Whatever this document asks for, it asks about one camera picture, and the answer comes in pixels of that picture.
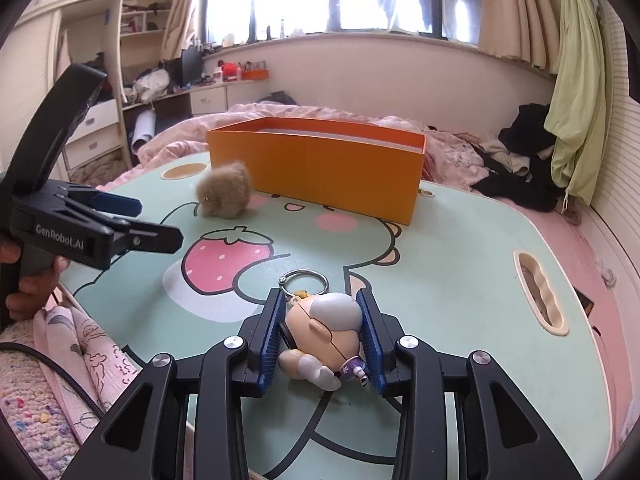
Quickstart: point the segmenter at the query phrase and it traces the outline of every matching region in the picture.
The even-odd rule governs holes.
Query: pink cheek print
[[[331,233],[348,233],[356,229],[358,221],[352,215],[333,211],[317,217],[316,224],[322,230]]]
[[[249,199],[249,203],[246,208],[259,209],[262,206],[264,206],[268,201],[269,199],[267,197],[254,193],[251,195],[251,198]]]
[[[234,278],[242,269],[266,260],[272,253],[270,245],[203,239],[184,257],[182,274],[200,293],[219,294],[233,288]]]

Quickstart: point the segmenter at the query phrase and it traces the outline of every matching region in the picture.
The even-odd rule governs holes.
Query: open box
[[[241,160],[258,191],[408,225],[426,137],[319,119],[266,117],[211,130],[215,168]]]

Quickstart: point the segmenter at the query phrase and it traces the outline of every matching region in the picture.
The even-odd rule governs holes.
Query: lap desk
[[[260,312],[278,277],[304,267],[330,290],[370,287],[380,310],[437,351],[486,350],[527,396],[585,480],[601,471],[610,441],[606,382],[582,307],[542,236],[515,210],[480,196],[421,183],[410,226],[255,194],[240,218],[195,214],[199,176],[163,180],[172,166],[116,190],[143,202],[141,218],[177,226],[177,254],[130,253],[107,272],[77,264],[63,275],[87,312],[121,346],[148,361],[206,352]],[[545,330],[527,301],[514,252],[545,269],[569,332]],[[290,290],[317,292],[312,278]],[[267,478],[388,480],[399,413],[375,390],[345,383],[333,394],[276,370],[262,399],[243,399],[249,467]],[[449,478],[458,478],[455,409],[447,399]]]

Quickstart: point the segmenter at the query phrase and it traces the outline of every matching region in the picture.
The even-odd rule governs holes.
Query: wardrobe
[[[122,116],[120,13],[122,0],[32,0],[0,49],[0,171],[58,75],[70,62],[104,53],[112,89],[68,140],[52,178],[119,152],[130,167]]]

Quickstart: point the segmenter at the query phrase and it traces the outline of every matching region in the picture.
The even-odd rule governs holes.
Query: white drawer
[[[74,142],[82,137],[119,122],[116,99],[110,99],[89,108],[84,121],[76,128],[74,134],[66,142]]]
[[[233,105],[257,103],[270,94],[269,80],[240,81],[229,83],[226,86],[226,104],[229,108]]]
[[[191,92],[190,99],[193,115],[226,112],[226,92],[223,86]]]
[[[118,125],[112,124],[74,140],[65,146],[65,164],[68,170],[82,166],[94,158],[120,146]]]

